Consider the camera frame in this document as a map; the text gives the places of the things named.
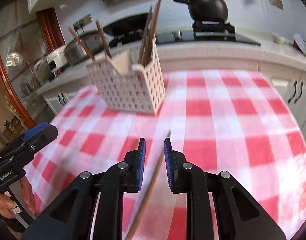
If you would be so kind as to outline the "person's left hand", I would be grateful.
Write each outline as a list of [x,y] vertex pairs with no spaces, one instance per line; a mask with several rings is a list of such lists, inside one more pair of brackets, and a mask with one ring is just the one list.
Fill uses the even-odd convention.
[[[20,185],[22,189],[22,197],[29,211],[33,214],[36,212],[35,196],[32,191],[32,185],[29,183],[26,176],[20,179]],[[0,214],[7,219],[14,219],[14,215],[10,213],[10,209],[13,209],[17,204],[12,201],[5,194],[0,193]]]

